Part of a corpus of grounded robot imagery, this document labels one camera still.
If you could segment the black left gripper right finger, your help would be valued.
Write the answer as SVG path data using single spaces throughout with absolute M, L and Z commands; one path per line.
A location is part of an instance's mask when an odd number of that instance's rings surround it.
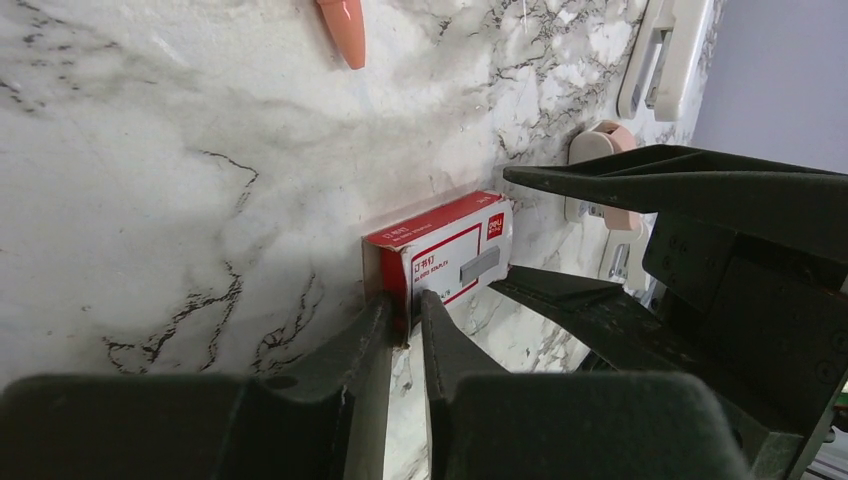
M 745 479 L 707 386 L 677 372 L 512 373 L 420 298 L 434 479 Z

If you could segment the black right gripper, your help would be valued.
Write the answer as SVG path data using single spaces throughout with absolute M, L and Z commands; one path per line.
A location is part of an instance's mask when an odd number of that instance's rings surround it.
M 622 286 L 513 266 L 491 287 L 589 348 L 578 373 L 681 371 L 720 399 L 758 479 L 797 479 L 847 378 L 847 177 L 680 145 L 506 181 L 658 213 L 643 260 L 663 309 Z

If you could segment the red staple box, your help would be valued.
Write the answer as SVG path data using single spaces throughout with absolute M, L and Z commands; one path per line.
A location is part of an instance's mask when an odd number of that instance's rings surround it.
M 389 293 L 395 328 L 409 337 L 423 291 L 454 307 L 507 276 L 512 223 L 510 198 L 475 191 L 370 233 L 362 238 L 365 295 Z

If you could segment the white stapler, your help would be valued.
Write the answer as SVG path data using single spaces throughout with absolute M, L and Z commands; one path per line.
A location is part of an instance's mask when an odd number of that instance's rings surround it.
M 712 9 L 709 0 L 647 2 L 618 95 L 620 118 L 633 119 L 642 107 L 658 122 L 681 118 Z

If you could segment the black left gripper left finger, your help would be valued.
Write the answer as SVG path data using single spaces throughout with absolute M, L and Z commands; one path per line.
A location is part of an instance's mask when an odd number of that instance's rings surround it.
M 279 375 L 44 375 L 1 395 L 5 479 L 379 479 L 392 357 L 381 294 Z

